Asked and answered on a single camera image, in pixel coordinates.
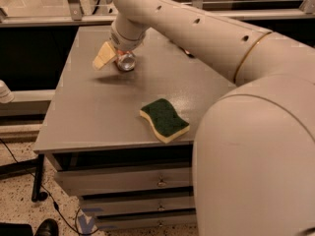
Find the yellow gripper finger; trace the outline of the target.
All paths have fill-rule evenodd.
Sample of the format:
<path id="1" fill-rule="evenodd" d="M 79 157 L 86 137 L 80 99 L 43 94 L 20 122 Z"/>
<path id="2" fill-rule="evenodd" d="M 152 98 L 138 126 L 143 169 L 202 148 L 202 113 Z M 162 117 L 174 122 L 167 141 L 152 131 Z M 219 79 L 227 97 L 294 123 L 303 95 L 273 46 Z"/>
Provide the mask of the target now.
<path id="1" fill-rule="evenodd" d="M 93 60 L 93 66 L 96 70 L 100 70 L 106 64 L 115 61 L 116 58 L 117 53 L 114 46 L 109 41 L 106 41 Z"/>

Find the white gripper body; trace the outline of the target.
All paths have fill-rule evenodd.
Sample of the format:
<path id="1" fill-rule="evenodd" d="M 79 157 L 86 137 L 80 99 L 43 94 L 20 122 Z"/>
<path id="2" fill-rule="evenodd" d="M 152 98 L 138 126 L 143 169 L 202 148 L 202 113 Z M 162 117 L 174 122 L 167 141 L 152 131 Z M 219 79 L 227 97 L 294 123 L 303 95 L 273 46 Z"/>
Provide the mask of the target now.
<path id="1" fill-rule="evenodd" d="M 119 13 L 111 24 L 110 41 L 120 51 L 132 51 L 143 42 L 147 29 L 146 25 L 135 23 Z"/>

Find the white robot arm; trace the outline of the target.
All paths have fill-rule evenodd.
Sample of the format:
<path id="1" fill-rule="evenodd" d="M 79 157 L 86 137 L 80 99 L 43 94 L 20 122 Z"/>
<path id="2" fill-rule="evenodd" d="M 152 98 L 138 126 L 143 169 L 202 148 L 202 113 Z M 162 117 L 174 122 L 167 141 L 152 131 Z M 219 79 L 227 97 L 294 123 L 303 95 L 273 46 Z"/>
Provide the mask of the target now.
<path id="1" fill-rule="evenodd" d="M 200 236 L 314 236 L 315 49 L 172 0 L 112 0 L 101 68 L 153 28 L 234 83 L 194 141 Z"/>

